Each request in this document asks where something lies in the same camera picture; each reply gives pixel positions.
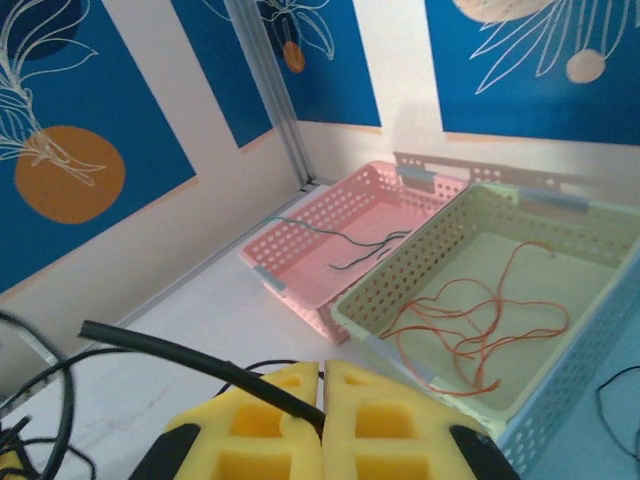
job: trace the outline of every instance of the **pink plastic basket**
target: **pink plastic basket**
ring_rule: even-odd
[[[421,168],[371,162],[287,218],[344,233],[358,242],[379,242],[394,231],[417,230],[466,186],[464,180]],[[382,256],[336,270],[330,265],[347,265],[371,248],[274,221],[272,228],[243,248],[241,257],[292,310],[320,334],[340,343],[347,333],[331,320],[331,305],[409,237],[390,242]]]

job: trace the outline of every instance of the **basket bottom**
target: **basket bottom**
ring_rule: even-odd
[[[511,253],[519,245],[519,241],[488,232],[481,233],[425,284],[415,298],[434,297],[447,282],[460,278],[479,280],[495,291]],[[501,385],[492,392],[473,397],[474,401],[492,411],[509,410],[529,387],[535,386],[532,384],[538,383],[586,322],[585,312],[613,277],[615,270],[564,254],[552,255],[536,246],[527,246],[519,251],[509,272],[504,282],[503,298],[561,304],[570,313],[571,326],[558,337],[522,340],[495,350],[485,365],[484,385],[491,385],[497,379],[501,380]],[[425,304],[467,310],[490,298],[489,293],[479,285],[461,282],[447,287],[438,301]],[[495,304],[489,304],[469,316],[482,330],[486,330],[495,315]],[[477,331],[464,318],[432,322],[435,326],[455,330],[468,337],[477,335]],[[523,335],[536,328],[561,328],[563,323],[564,315],[556,308],[506,305],[491,340]],[[401,316],[397,326],[410,325],[424,325],[424,321],[408,311]],[[461,340],[455,335],[446,335],[445,338],[451,345]],[[396,339],[391,337],[387,341],[395,345]],[[472,390],[456,371],[452,354],[435,334],[427,331],[404,333],[401,344],[412,362],[420,362],[437,374],[439,378],[434,386],[455,391]],[[477,357],[477,360],[460,360],[462,372],[470,379],[473,379],[479,364]]]
[[[354,218],[341,232],[358,242],[380,242],[392,232],[415,230],[424,223],[425,216],[425,212],[380,202],[358,218]],[[395,248],[401,241],[393,240],[370,258],[351,268],[337,270],[331,265],[345,267],[366,256],[374,248],[352,245],[344,238],[331,236],[295,265],[290,266],[279,278],[287,285],[289,294],[298,300],[298,303],[307,306],[326,305],[340,293],[341,289],[337,289],[336,286],[341,286],[343,290],[355,283],[375,266],[381,254],[389,253],[390,247]]]

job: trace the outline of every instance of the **light green plastic basket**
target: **light green plastic basket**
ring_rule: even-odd
[[[606,318],[606,311],[596,312],[635,265],[639,238],[640,211],[635,209],[546,190],[476,184],[362,278],[336,302],[332,315],[362,347],[366,357],[387,375],[474,416],[498,438],[523,405],[531,407],[528,400],[585,325],[611,320]],[[403,305],[417,297],[435,295],[450,280],[474,278],[495,289],[511,252],[527,241],[544,242],[555,253],[551,255],[537,247],[523,248],[513,262],[503,296],[566,306],[571,316],[569,330],[552,339],[522,341],[498,349],[485,370],[487,385],[498,378],[502,381],[493,392],[466,398],[434,394],[404,367],[395,339],[381,340],[380,333]],[[621,297],[626,298],[626,304],[620,308],[631,310],[639,296],[638,288],[627,293]],[[482,289],[458,284],[434,305],[465,310],[483,300],[487,300],[487,293]],[[492,307],[480,312],[478,315],[491,318],[495,314]],[[592,345],[598,349],[593,358],[600,358],[611,348],[631,316],[625,313],[610,323],[607,341]],[[447,321],[459,322],[451,325],[464,331],[463,320]],[[479,321],[486,325],[490,318]],[[506,306],[495,338],[523,334],[536,327],[558,327],[562,321],[562,315],[554,309]],[[415,314],[405,312],[398,325],[424,323]],[[472,336],[474,332],[467,329],[465,333]],[[404,333],[402,345],[423,381],[442,390],[470,390],[454,369],[452,355],[434,334]],[[588,365],[588,360],[584,363],[579,365],[580,372],[596,368]],[[573,384],[565,387],[568,397],[580,388]]]

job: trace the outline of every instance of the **white wall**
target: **white wall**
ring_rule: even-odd
[[[392,152],[403,151],[579,175],[591,185],[575,193],[640,204],[640,148],[516,139],[448,142],[442,133],[424,0],[354,4],[382,133],[303,123],[319,176],[335,180],[374,159],[394,161]]]
[[[169,0],[105,4],[197,179],[0,297],[66,351],[84,319],[122,320],[299,188],[275,133],[238,151]],[[0,330],[0,393],[42,367],[17,338]]]

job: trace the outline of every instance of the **blue poster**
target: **blue poster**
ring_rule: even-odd
[[[640,144],[640,0],[426,0],[444,130]]]
[[[271,121],[223,0],[172,0],[238,147],[271,130]]]
[[[0,3],[0,292],[195,175],[99,0]]]
[[[256,0],[299,120],[379,127],[350,0]],[[223,0],[173,0],[238,146],[271,129]]]

